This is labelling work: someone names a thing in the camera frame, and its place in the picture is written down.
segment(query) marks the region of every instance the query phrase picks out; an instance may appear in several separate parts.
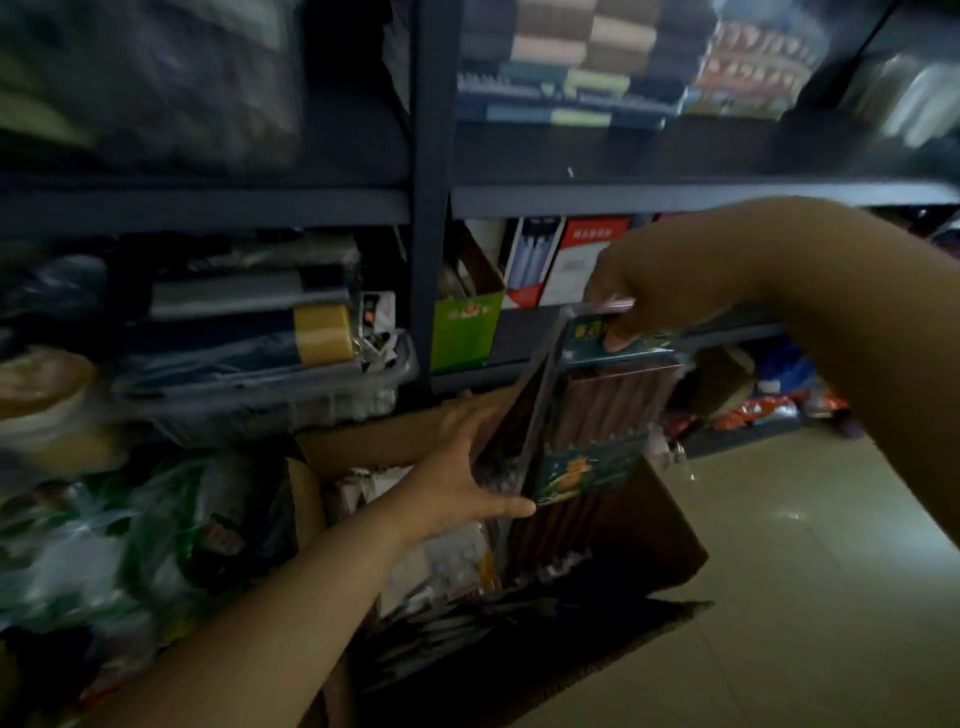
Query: hand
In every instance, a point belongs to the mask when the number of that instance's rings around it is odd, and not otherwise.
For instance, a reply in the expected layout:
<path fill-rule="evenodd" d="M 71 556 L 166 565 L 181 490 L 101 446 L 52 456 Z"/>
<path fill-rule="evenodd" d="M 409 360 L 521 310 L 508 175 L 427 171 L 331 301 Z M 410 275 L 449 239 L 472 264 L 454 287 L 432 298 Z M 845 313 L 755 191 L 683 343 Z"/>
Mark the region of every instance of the hand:
<path fill-rule="evenodd" d="M 799 198 L 756 200 L 672 217 L 631 231 L 597 261 L 585 300 L 632 298 L 633 309 L 611 324 L 605 346 L 615 352 L 643 333 L 701 324 L 735 303 L 767 298 L 768 272 L 826 205 Z"/>
<path fill-rule="evenodd" d="M 470 522 L 497 516 L 522 519 L 537 511 L 532 500 L 493 493 L 473 481 L 470 448 L 481 425 L 493 414 L 482 409 L 469 415 L 451 437 L 374 503 L 388 509 L 407 544 Z"/>

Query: cardboard box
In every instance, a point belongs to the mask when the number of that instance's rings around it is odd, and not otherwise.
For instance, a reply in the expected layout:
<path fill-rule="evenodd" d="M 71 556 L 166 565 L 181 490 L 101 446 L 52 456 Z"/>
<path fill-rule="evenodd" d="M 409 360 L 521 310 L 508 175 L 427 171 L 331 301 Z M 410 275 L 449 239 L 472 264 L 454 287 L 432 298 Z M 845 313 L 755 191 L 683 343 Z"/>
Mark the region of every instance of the cardboard box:
<path fill-rule="evenodd" d="M 478 407 L 501 406 L 516 388 L 339 430 L 297 438 L 309 467 L 291 468 L 298 537 L 323 520 L 318 491 L 350 467 L 417 462 L 445 432 Z M 348 656 L 324 686 L 332 728 L 415 719 L 427 726 L 506 726 L 552 695 L 656 636 L 676 628 L 702 604 L 650 599 L 678 586 L 707 555 L 676 503 L 643 461 L 627 484 L 605 492 L 590 544 L 593 558 L 546 589 L 547 601 L 584 597 L 589 608 L 564 619 L 538 618 L 495 629 L 480 643 L 382 690 L 349 687 Z M 523 522 L 535 534 L 557 512 L 548 506 Z"/>
<path fill-rule="evenodd" d="M 597 257 L 630 227 L 626 217 L 568 218 L 540 305 L 579 303 Z"/>
<path fill-rule="evenodd" d="M 504 283 L 463 223 L 447 227 L 446 245 L 463 263 L 476 288 L 476 296 L 437 301 L 433 317 L 433 350 L 430 372 L 487 366 L 496 322 L 503 305 Z"/>
<path fill-rule="evenodd" d="M 505 237 L 510 244 L 500 251 L 507 284 L 504 308 L 535 308 L 540 303 L 543 282 L 563 232 L 563 217 L 521 217 L 510 222 Z"/>

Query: person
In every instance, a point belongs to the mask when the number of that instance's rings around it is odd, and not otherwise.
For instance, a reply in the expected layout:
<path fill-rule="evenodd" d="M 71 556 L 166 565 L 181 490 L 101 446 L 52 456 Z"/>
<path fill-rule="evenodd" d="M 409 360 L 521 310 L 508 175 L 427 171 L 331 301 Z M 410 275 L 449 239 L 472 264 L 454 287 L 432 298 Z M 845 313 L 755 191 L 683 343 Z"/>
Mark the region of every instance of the person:
<path fill-rule="evenodd" d="M 631 231 L 599 258 L 587 299 L 633 298 L 615 350 L 741 301 L 766 301 L 852 404 L 893 467 L 960 539 L 960 262 L 867 212 L 767 199 Z M 165 654 L 92 717 L 97 728 L 294 728 L 391 567 L 418 541 L 491 516 L 530 516 L 481 490 L 464 422 L 386 496 L 321 536 Z"/>

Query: forearm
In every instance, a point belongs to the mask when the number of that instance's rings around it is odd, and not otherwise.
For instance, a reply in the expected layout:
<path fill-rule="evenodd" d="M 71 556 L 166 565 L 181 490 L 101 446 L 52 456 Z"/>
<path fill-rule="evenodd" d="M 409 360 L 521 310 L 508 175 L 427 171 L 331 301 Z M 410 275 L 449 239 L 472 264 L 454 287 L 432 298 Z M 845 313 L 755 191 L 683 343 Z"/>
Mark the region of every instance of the forearm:
<path fill-rule="evenodd" d="M 294 728 L 407 541 L 375 503 L 166 654 L 94 716 L 97 728 Z"/>
<path fill-rule="evenodd" d="M 924 507 L 960 543 L 960 262 L 869 213 L 780 207 L 768 295 Z"/>

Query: tile floor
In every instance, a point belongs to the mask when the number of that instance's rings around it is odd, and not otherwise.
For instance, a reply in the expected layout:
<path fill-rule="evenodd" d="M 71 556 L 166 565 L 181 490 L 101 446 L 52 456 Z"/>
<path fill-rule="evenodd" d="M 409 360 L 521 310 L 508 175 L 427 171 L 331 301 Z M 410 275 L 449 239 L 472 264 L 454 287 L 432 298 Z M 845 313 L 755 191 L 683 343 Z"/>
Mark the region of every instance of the tile floor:
<path fill-rule="evenodd" d="M 869 441 L 805 429 L 666 476 L 712 599 L 515 723 L 960 726 L 960 552 Z"/>

